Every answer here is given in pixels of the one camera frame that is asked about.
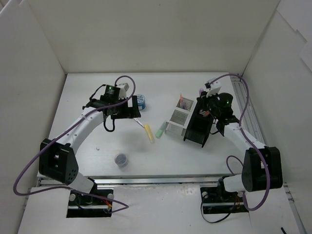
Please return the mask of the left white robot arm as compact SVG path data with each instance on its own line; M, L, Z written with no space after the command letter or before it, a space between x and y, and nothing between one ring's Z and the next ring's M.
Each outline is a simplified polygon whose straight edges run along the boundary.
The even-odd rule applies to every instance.
M45 139L40 144L39 173L61 182L73 190L81 191L80 199L85 204L93 204L98 197L96 183L85 177L78 168L76 153L99 125L105 124L108 117L131 119L140 117L137 97L132 96L132 106L128 105L128 83L104 85L105 92L99 99L94 96L83 106L83 112L58 140Z

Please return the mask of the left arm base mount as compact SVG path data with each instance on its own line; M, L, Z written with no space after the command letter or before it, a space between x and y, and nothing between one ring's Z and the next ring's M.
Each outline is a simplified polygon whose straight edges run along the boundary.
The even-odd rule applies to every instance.
M67 218L111 217L113 203L103 198L70 192Z

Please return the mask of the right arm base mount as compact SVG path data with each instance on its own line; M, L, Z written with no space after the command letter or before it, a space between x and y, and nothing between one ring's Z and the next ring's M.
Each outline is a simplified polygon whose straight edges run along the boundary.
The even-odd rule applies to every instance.
M201 204L200 212L202 218L210 223L216 224L226 220L232 214L249 213L245 208L243 199L238 196L238 192L227 192L224 186L223 176L218 179L216 186L200 187ZM209 220L209 215L224 215L217 220Z

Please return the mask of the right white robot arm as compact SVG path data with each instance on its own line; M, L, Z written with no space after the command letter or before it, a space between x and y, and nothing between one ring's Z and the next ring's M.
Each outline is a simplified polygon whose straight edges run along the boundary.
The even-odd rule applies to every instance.
M270 189L281 188L280 151L276 147L266 146L244 130L232 110L233 96L228 93L208 96L207 92L202 91L197 100L200 110L208 112L208 116L216 120L218 132L244 155L242 173L225 177L223 184L216 188L217 198L226 201L234 192L265 191L268 182Z

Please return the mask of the green highlighter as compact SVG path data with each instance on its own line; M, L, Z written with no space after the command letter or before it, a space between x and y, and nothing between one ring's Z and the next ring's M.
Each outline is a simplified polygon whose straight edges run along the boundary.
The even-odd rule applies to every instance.
M166 127L167 127L167 122L165 121L162 123L162 125L160 126L160 128L156 132L156 138L157 139L160 139L162 137L163 133L166 130Z

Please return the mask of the yellow highlighter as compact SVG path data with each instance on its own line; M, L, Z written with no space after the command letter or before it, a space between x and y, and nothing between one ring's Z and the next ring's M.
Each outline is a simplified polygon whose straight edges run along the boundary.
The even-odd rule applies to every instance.
M155 143L155 138L154 138L154 135L153 135L153 133L152 133L152 130L151 130L150 126L149 126L148 124L145 124L145 125L144 125L144 129L145 129L145 131L146 131L146 133L147 133L149 142L150 142L151 144L154 144L154 143Z

